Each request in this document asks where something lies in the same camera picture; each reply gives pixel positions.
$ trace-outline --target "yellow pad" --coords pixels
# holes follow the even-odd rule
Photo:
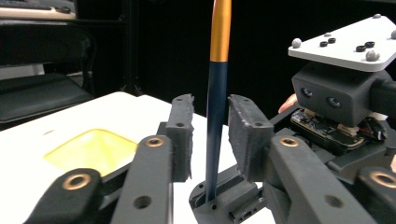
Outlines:
[[[92,168],[108,175],[136,153],[137,143],[106,130],[93,129],[78,135],[44,156],[61,170]]]

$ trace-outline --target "screw hole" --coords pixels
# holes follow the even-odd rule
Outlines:
[[[366,43],[364,44],[364,47],[366,47],[367,49],[371,49],[371,48],[374,47],[374,45],[375,45],[375,42],[374,42],[374,41],[368,41],[368,42],[366,42]]]
[[[341,108],[341,103],[334,97],[328,97],[327,102],[336,109]]]
[[[332,195],[325,195],[324,200],[331,207],[340,208],[344,205],[343,201]]]
[[[333,44],[333,43],[335,43],[335,38],[329,38],[329,44]]]
[[[356,52],[364,52],[366,51],[366,46],[360,45],[356,47]]]
[[[251,212],[247,212],[246,214],[244,214],[244,219],[248,219],[249,217],[251,217]]]
[[[381,172],[372,172],[370,177],[378,184],[387,188],[396,189],[396,177]]]
[[[87,174],[70,175],[66,178],[62,187],[67,190],[82,189],[91,181],[91,176]]]
[[[312,93],[311,90],[309,90],[308,88],[301,88],[301,93],[303,94],[303,96],[305,96],[306,98],[311,98],[314,94]]]
[[[320,46],[322,47],[322,48],[324,48],[324,47],[327,47],[327,41],[322,41],[322,42],[320,42]]]
[[[134,200],[134,207],[137,209],[147,208],[150,204],[151,198],[149,196],[141,196]]]
[[[297,147],[298,146],[298,142],[291,138],[282,138],[282,139],[280,139],[280,143],[286,147]]]
[[[146,145],[149,147],[159,147],[163,144],[163,140],[161,138],[150,138]]]

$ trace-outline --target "white mounting plate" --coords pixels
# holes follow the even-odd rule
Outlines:
[[[297,49],[289,47],[289,56],[364,72],[377,72],[384,70],[396,57],[396,39],[391,39],[391,33],[395,30],[396,25],[387,17],[372,17],[330,32],[330,37],[323,34],[303,41]],[[320,42],[328,41],[329,38],[336,38],[335,43],[321,47]],[[356,51],[357,46],[364,46],[369,41],[375,42],[372,49]],[[366,60],[369,50],[379,53],[376,62]]]

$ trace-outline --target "white table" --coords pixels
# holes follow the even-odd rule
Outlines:
[[[171,105],[153,97],[134,97],[123,92],[77,105],[0,132],[1,223],[22,223],[53,180],[64,172],[45,161],[43,156],[91,129],[106,129],[138,143],[157,132],[167,121]],[[174,185],[174,223],[196,223],[189,205],[195,186],[205,180],[206,119],[194,114],[192,125],[192,179]],[[224,126],[219,171],[235,164]],[[271,212],[262,209],[245,223],[275,223]]]

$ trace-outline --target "dark blue pen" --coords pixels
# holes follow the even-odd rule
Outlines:
[[[226,106],[231,0],[215,0],[212,15],[207,90],[206,187],[207,202],[216,198],[222,125]]]

